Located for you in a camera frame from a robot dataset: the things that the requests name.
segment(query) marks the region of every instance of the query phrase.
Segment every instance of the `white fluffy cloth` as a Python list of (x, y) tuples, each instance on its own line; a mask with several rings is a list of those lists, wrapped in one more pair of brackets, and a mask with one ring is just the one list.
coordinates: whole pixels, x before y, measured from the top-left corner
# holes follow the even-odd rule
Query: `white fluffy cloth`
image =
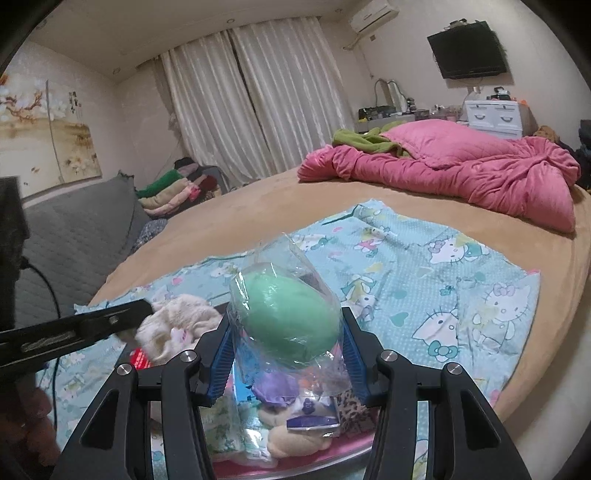
[(155, 312), (139, 326), (135, 340), (153, 366), (163, 365), (183, 350), (192, 349), (205, 332), (222, 321), (219, 312), (200, 297), (182, 294), (154, 303)]

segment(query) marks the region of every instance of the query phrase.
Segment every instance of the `white wall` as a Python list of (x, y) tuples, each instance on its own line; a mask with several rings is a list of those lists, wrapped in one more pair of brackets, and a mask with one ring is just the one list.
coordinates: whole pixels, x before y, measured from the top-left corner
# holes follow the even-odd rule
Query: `white wall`
[(355, 38), (355, 32), (347, 22), (327, 22), (321, 19), (320, 26), (335, 57), (353, 117), (356, 119), (357, 110), (374, 104), (374, 81), (370, 78), (363, 52), (358, 48), (353, 51), (343, 50)]
[(564, 142), (578, 148), (579, 121), (591, 118), (591, 92), (556, 36), (520, 0), (392, 3), (400, 14), (375, 32), (375, 41), (369, 37), (361, 41), (376, 78), (397, 80), (420, 106), (462, 103), (465, 83), (443, 80), (427, 37), (460, 18), (487, 21), (506, 49), (514, 85), (508, 75), (492, 77), (483, 81), (488, 85), (483, 93), (490, 95), (493, 86), (506, 86), (513, 96), (527, 100), (538, 124), (551, 126)]
[(153, 182), (186, 156), (180, 135), (169, 127), (174, 109), (162, 98), (155, 67), (153, 61), (144, 63), (135, 75), (116, 87), (128, 138), (144, 168), (145, 183), (136, 183), (139, 187)]
[(144, 181), (143, 168), (125, 133), (121, 104), (115, 94), (115, 84), (111, 80), (31, 41), (26, 41), (21, 46), (7, 71), (49, 79), (76, 88), (76, 93), (84, 106), (85, 121), (90, 128), (103, 173), (101, 179), (82, 180), (28, 197), (24, 202), (25, 206), (110, 179), (116, 176), (119, 170), (135, 175), (136, 181)]

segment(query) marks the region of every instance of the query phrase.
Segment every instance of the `floral painting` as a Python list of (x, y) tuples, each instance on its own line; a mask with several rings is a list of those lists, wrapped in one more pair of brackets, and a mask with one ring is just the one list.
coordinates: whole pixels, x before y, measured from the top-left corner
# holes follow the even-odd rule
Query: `floral painting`
[(18, 176), (27, 197), (101, 175), (76, 90), (44, 79), (0, 77), (0, 176)]

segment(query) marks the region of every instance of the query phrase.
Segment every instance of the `silver screw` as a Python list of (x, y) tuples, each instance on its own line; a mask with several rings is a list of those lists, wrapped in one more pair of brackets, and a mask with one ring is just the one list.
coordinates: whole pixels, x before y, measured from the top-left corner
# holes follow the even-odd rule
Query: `silver screw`
[(131, 365), (130, 364), (121, 364), (117, 367), (117, 373), (121, 376), (129, 375), (131, 373)]
[(197, 358), (197, 354), (195, 353), (195, 350), (185, 350), (184, 352), (181, 353), (181, 361), (183, 361), (187, 364), (191, 363), (196, 358)]
[(384, 362), (395, 362), (398, 359), (398, 354), (394, 350), (384, 350), (380, 357)]
[(460, 364), (454, 362), (447, 364), (445, 367), (447, 368), (447, 371), (450, 372), (452, 375), (459, 375), (464, 371)]

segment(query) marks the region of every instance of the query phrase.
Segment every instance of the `air conditioner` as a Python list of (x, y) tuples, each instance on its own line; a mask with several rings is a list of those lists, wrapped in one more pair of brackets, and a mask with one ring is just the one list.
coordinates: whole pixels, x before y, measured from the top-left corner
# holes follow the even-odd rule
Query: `air conditioner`
[(372, 0), (349, 20), (349, 25), (357, 33), (357, 37), (344, 49), (353, 50), (361, 38), (395, 18), (398, 13), (399, 10), (389, 0)]

